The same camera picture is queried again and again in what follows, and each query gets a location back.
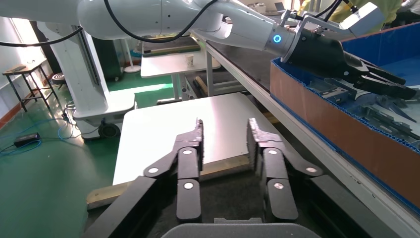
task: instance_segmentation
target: power adapter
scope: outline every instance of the power adapter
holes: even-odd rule
[[[21,135],[19,137],[16,137],[16,139],[14,140],[14,146],[16,146],[17,148],[24,146],[32,141],[36,141],[41,139],[41,137],[39,136],[39,134],[36,133],[32,133],[32,134],[27,134],[27,135]]]

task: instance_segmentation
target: robotic arm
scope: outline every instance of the robotic arm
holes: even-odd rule
[[[21,6],[25,0],[5,1],[8,11],[0,9],[0,15],[3,16],[73,25],[77,20],[78,25],[96,38],[113,40],[127,37],[111,18],[104,0],[36,1],[38,9],[62,5],[74,13],[67,12],[65,17],[52,13],[49,20],[45,19],[42,12],[24,11]],[[128,31],[144,36],[180,32],[209,2],[210,0],[109,0],[109,6]],[[224,16],[229,16],[232,24],[223,22]],[[354,36],[364,34],[384,19],[374,4],[368,3],[361,7],[341,24],[325,22],[306,14],[300,24],[292,29],[285,27],[289,16],[290,12],[286,11],[281,22],[277,23],[237,0],[218,0],[203,12],[190,31],[221,44],[268,51],[282,57],[282,62],[292,63],[321,77],[344,79],[354,84],[355,88],[365,91],[403,99],[410,99],[415,95],[415,90],[403,86],[404,79],[343,51],[339,41],[321,35],[323,28]],[[308,22],[319,25],[321,30],[318,28],[317,32],[311,32],[304,29]]]

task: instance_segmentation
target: workbench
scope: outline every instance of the workbench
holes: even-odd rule
[[[194,65],[192,67],[189,67],[185,62],[186,55],[194,56]],[[170,100],[162,100],[162,102],[164,103],[169,103],[179,101],[180,96],[178,92],[178,82],[180,82],[181,84],[182,101],[188,100],[189,95],[186,89],[191,88],[191,86],[187,85],[187,81],[185,80],[185,74],[190,72],[203,71],[206,70],[206,68],[206,52],[205,49],[201,48],[200,51],[196,52],[175,53],[151,57],[142,56],[141,76],[142,78],[152,78],[170,75],[173,84],[174,98]],[[220,64],[216,60],[212,59],[211,68],[220,68]]]
[[[420,223],[406,207],[394,200],[380,185],[348,162],[324,140],[298,121],[270,95],[270,61],[276,56],[256,50],[207,41],[214,57],[300,142],[306,146],[365,206],[403,237],[420,237]]]

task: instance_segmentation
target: laptop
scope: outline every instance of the laptop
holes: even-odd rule
[[[275,2],[274,5],[275,5],[278,13],[283,13],[284,12],[285,8],[284,8],[284,5],[283,5],[282,2]]]

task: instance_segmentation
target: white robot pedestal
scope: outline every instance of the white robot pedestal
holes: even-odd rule
[[[74,30],[70,25],[55,23],[38,24],[38,28],[49,39]],[[76,106],[73,117],[82,138],[119,134],[124,115],[136,108],[134,94],[108,91],[92,37],[84,32],[51,47]]]

